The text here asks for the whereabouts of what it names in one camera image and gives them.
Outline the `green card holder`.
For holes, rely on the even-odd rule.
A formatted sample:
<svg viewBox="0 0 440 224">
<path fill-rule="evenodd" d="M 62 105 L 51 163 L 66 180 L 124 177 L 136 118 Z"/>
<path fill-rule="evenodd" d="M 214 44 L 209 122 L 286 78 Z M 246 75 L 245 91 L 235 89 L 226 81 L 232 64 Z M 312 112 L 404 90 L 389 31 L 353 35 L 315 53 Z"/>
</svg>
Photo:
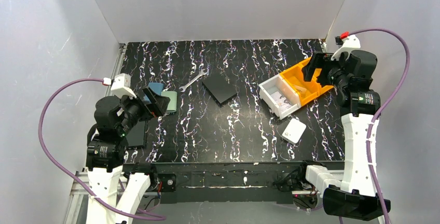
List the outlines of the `green card holder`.
<svg viewBox="0 0 440 224">
<path fill-rule="evenodd" d="M 162 96 L 168 97 L 170 99 L 166 113 L 175 113 L 177 110 L 177 92 L 176 91 L 162 91 Z"/>
</svg>

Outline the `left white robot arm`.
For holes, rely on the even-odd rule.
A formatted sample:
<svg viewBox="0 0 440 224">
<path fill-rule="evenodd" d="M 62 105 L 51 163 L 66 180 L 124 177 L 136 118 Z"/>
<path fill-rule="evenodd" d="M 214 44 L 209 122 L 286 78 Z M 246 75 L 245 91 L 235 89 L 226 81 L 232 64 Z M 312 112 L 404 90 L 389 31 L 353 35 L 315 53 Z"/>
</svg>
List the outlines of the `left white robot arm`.
<svg viewBox="0 0 440 224">
<path fill-rule="evenodd" d="M 127 151 L 127 135 L 136 124 L 162 117 L 170 99 L 144 88 L 143 96 L 106 96 L 95 105 L 97 133 L 88 141 L 89 187 L 87 223 L 132 223 L 144 193 L 155 183 L 155 166 L 134 165 L 121 197 L 117 196 Z"/>
</svg>

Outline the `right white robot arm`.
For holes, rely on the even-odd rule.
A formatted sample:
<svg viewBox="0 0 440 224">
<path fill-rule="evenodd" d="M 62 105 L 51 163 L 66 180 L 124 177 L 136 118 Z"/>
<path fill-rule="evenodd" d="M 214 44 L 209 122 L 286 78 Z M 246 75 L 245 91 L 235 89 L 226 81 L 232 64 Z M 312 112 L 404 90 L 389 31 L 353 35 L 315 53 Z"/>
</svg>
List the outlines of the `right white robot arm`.
<svg viewBox="0 0 440 224">
<path fill-rule="evenodd" d="M 379 122 L 374 115 L 381 106 L 379 94 L 370 89 L 377 57 L 364 50 L 343 52 L 338 59 L 331 56 L 314 52 L 301 71 L 305 81 L 312 81 L 320 69 L 316 82 L 337 91 L 345 138 L 343 178 L 336 179 L 321 163 L 304 162 L 300 179 L 321 194 L 326 214 L 370 221 L 391 209 L 390 200 L 380 199 L 372 175 L 376 170 L 374 131 Z"/>
</svg>

